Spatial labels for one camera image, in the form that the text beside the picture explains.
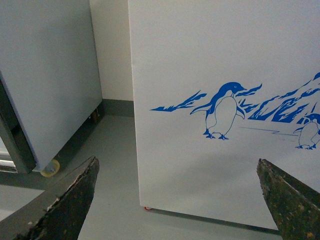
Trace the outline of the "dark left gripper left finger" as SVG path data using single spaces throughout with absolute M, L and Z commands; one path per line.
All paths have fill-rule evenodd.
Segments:
M 76 240 L 100 170 L 92 156 L 17 211 L 13 240 Z

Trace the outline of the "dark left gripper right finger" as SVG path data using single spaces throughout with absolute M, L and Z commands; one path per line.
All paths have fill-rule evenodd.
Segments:
M 263 198 L 284 240 L 320 238 L 320 193 L 266 159 L 256 169 Z

